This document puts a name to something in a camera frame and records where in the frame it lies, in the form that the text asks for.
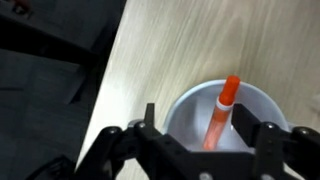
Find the cup rim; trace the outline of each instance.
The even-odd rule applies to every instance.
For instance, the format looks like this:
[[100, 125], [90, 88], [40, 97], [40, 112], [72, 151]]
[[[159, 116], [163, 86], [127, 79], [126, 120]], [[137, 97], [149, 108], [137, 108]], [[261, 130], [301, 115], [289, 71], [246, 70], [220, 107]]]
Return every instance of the cup rim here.
[[[162, 130], [161, 132], [163, 133], [167, 133], [168, 132], [168, 128], [169, 128], [169, 124], [170, 124], [170, 119], [172, 119], [172, 116], [174, 114], [174, 112], [176, 111], [177, 107], [180, 106], [180, 104], [185, 101], [189, 96], [191, 96], [192, 94], [194, 94], [195, 92], [201, 90], [201, 89], [204, 89], [206, 87], [209, 87], [209, 86], [214, 86], [214, 85], [221, 85], [221, 84], [224, 84], [225, 83], [225, 79], [219, 79], [219, 80], [212, 80], [212, 81], [207, 81], [207, 82], [204, 82], [204, 83], [201, 83], [201, 84], [198, 84], [194, 87], [192, 87], [191, 89], [189, 89], [188, 91], [186, 91], [182, 96], [180, 96], [175, 102], [173, 105], [171, 105], [170, 107], [170, 110], [165, 118], [165, 121], [164, 121], [164, 124], [162, 126]], [[281, 120], [279, 121], [282, 121], [282, 123], [285, 125], [283, 128], [283, 130], [285, 131], [289, 131], [289, 126], [288, 126], [288, 122], [286, 121], [286, 118], [284, 117], [281, 109], [279, 108], [279, 106], [276, 104], [276, 102], [274, 102], [273, 99], [271, 99], [271, 97], [266, 94], [265, 92], [263, 92], [261, 89], [251, 85], [251, 84], [248, 84], [248, 83], [245, 83], [245, 82], [240, 82], [240, 85], [241, 86], [245, 86], [247, 88], [251, 88], [251, 89], [254, 89], [255, 91], [258, 91], [260, 94], [264, 95], [269, 101], [270, 103], [275, 107], [275, 110], [279, 112], [279, 115], [281, 116]]]

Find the light wood surface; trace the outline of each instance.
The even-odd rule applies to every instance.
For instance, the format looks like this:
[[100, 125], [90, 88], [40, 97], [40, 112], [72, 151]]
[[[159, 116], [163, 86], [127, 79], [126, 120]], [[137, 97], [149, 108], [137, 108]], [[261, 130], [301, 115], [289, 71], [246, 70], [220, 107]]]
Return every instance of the light wood surface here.
[[[156, 103], [156, 127], [189, 88], [237, 74], [295, 124], [320, 130], [320, 1], [128, 0], [80, 160], [99, 131]], [[134, 162], [118, 179], [141, 179]]]

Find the dark floor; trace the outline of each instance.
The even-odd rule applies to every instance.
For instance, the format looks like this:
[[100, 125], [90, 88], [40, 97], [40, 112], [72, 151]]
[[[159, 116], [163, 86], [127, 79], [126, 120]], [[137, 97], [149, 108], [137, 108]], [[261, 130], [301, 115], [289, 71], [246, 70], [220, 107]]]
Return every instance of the dark floor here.
[[79, 102], [64, 104], [77, 65], [0, 50], [0, 180], [22, 180], [65, 154], [76, 160], [89, 123], [97, 77]]

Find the orange marker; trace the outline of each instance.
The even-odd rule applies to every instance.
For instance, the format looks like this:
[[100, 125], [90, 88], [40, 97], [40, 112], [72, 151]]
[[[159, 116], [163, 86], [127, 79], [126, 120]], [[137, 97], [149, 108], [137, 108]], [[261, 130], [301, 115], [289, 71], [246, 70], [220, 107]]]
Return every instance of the orange marker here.
[[204, 139], [203, 148], [214, 150], [233, 107], [235, 95], [240, 84], [237, 76], [229, 76], [216, 101], [209, 128]]

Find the white cup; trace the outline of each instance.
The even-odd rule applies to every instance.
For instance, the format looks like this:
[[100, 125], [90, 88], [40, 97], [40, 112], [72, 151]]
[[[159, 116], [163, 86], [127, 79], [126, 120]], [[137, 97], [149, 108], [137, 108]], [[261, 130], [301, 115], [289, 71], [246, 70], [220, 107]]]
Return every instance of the white cup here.
[[[163, 133], [173, 136], [190, 151], [204, 151], [202, 144], [211, 120], [215, 101], [225, 80], [214, 80], [197, 85], [184, 93], [171, 107]], [[284, 115], [277, 104], [255, 86], [241, 82], [236, 102], [243, 104], [261, 122], [269, 121], [289, 131]], [[216, 151], [254, 152], [231, 125], [231, 115], [219, 139]]]

